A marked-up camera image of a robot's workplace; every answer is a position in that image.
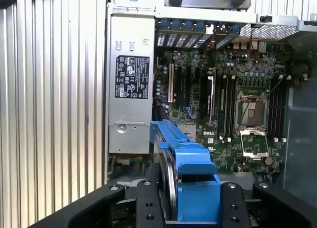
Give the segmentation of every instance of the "perforated metal panel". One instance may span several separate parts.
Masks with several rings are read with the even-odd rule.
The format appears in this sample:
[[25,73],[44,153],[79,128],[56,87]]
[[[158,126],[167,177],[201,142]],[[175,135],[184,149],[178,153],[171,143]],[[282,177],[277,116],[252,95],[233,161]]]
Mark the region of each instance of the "perforated metal panel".
[[252,39],[261,40],[282,40],[297,32],[298,29],[296,26],[264,25],[260,28],[251,28],[251,25],[247,24],[241,29],[239,37],[252,37]]

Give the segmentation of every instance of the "ribbed metal wall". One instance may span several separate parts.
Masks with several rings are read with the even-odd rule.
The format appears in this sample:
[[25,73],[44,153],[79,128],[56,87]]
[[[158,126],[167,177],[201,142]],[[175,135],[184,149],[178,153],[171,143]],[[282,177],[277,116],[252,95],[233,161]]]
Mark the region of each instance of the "ribbed metal wall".
[[292,15],[300,20],[309,21],[311,14],[317,14],[316,0],[252,0],[248,12]]
[[0,228],[101,186],[106,0],[0,10]]

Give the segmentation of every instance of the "cpu socket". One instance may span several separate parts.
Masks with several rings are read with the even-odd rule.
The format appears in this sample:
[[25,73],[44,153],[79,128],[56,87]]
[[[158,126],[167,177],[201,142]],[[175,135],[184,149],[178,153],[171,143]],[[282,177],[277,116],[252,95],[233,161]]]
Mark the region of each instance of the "cpu socket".
[[[236,101],[235,124],[241,137],[242,152],[244,157],[260,160],[269,156],[268,143],[265,134],[267,120],[267,97],[265,93],[260,96],[244,95],[241,91]],[[263,146],[250,147],[248,141],[262,138]]]

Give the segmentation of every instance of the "motherboard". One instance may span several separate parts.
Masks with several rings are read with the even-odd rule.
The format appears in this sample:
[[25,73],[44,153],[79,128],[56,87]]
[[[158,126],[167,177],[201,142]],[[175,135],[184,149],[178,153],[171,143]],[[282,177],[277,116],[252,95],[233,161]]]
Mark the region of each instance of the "motherboard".
[[291,49],[267,44],[242,49],[160,49],[154,80],[154,120],[173,121],[209,149],[218,172],[279,173],[287,64]]

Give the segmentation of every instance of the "warning label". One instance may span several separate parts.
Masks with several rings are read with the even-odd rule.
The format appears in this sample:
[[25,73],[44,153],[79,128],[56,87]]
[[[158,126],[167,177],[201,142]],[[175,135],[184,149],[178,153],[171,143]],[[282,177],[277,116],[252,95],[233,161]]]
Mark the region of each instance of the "warning label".
[[150,57],[118,56],[116,59],[116,98],[147,99]]

